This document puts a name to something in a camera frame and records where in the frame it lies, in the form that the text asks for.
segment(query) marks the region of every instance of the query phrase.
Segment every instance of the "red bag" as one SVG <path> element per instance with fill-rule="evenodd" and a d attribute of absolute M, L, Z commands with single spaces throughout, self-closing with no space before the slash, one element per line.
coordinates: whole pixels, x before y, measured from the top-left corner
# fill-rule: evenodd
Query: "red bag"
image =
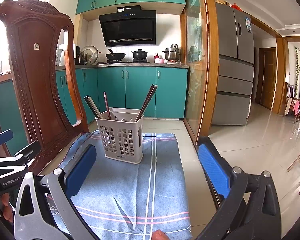
<path fill-rule="evenodd" d="M 235 3 L 234 5 L 231 5 L 231 7 L 233 9 L 237 9 L 238 11 L 242 11 L 241 8 L 239 6 L 237 6 L 237 4 Z"/>

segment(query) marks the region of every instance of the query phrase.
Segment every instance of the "black range hood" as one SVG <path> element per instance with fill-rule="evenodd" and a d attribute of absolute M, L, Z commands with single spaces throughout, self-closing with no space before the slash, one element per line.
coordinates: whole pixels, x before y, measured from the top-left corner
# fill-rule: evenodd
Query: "black range hood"
<path fill-rule="evenodd" d="M 118 7 L 118 12 L 99 16 L 107 47 L 156 44 L 156 11 L 140 5 Z"/>

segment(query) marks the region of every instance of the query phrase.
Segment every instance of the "stainless steel refrigerator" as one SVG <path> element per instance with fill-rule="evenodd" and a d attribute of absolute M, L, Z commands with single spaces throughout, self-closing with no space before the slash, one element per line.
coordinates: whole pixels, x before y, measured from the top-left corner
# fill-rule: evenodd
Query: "stainless steel refrigerator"
<path fill-rule="evenodd" d="M 244 125 L 254 74 L 250 15 L 216 3 L 219 30 L 219 77 L 212 124 Z"/>

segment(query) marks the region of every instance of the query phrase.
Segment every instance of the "hanging plant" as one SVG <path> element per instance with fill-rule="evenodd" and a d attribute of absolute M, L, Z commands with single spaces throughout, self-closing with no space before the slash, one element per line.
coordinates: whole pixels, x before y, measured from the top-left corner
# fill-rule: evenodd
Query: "hanging plant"
<path fill-rule="evenodd" d="M 295 50 L 296 50 L 296 88 L 298 88 L 298 82 L 299 82 L 298 48 L 295 47 Z"/>

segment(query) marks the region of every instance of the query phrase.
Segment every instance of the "wok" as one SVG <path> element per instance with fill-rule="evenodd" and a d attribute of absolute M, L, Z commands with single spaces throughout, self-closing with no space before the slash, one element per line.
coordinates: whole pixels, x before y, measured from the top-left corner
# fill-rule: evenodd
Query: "wok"
<path fill-rule="evenodd" d="M 107 59 L 109 60 L 122 60 L 124 56 L 126 55 L 125 53 L 113 53 L 111 49 L 109 49 L 111 53 L 106 54 Z"/>

